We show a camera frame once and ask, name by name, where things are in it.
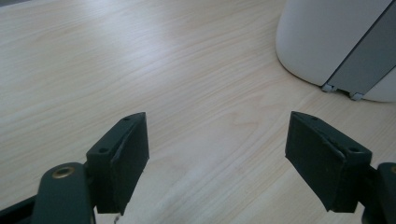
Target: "white appliance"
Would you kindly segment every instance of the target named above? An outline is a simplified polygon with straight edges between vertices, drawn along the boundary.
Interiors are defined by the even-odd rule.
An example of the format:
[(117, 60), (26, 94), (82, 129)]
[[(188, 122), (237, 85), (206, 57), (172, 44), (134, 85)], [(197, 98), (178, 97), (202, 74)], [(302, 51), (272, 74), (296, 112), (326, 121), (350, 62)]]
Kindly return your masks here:
[(324, 91), (396, 102), (396, 0), (289, 0), (276, 53)]

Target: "white plastic casing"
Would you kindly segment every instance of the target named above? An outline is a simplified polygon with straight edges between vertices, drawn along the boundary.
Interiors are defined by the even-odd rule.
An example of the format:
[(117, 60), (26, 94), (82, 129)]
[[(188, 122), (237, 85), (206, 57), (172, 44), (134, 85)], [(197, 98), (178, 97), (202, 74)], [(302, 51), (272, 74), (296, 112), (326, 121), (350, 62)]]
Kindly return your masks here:
[[(322, 86), (391, 0), (289, 0), (276, 33), (276, 53), (295, 76)], [(364, 99), (395, 102), (396, 69)]]

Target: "gray panel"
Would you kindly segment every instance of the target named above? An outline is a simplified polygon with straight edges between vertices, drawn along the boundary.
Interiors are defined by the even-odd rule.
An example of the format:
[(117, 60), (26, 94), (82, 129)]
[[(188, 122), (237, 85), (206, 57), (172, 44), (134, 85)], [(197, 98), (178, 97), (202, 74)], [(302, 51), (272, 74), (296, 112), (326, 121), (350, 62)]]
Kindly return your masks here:
[(328, 80), (337, 89), (365, 94), (396, 65), (396, 4), (393, 0)]

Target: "screw hole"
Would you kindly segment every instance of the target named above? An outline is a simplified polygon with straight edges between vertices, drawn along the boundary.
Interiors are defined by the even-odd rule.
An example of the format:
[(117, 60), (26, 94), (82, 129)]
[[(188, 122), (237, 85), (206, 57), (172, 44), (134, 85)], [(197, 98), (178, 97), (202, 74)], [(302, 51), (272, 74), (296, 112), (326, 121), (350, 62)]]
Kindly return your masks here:
[(64, 177), (67, 177), (67, 176), (73, 174), (74, 171), (75, 171), (74, 167), (71, 167), (71, 166), (62, 167), (62, 168), (59, 168), (58, 170), (56, 170), (55, 172), (53, 172), (52, 177), (55, 179), (64, 178)]
[(356, 147), (350, 147), (349, 148), (349, 151), (351, 151), (351, 152), (361, 152), (358, 148), (356, 148)]
[(108, 148), (102, 147), (102, 148), (99, 149), (99, 152), (100, 153), (107, 153), (108, 152)]

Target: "wooden floor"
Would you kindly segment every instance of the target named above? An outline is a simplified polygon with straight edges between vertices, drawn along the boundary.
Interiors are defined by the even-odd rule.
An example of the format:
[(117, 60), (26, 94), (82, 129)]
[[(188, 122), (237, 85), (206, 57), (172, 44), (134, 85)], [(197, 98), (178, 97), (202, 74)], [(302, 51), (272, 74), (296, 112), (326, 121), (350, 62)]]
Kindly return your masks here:
[[(0, 7), (0, 209), (146, 111), (150, 160), (118, 223), (361, 223), (285, 159), (290, 111), (396, 161), (396, 104), (352, 102), (275, 51), (284, 0), (35, 0)], [(113, 223), (116, 215), (98, 215)]]

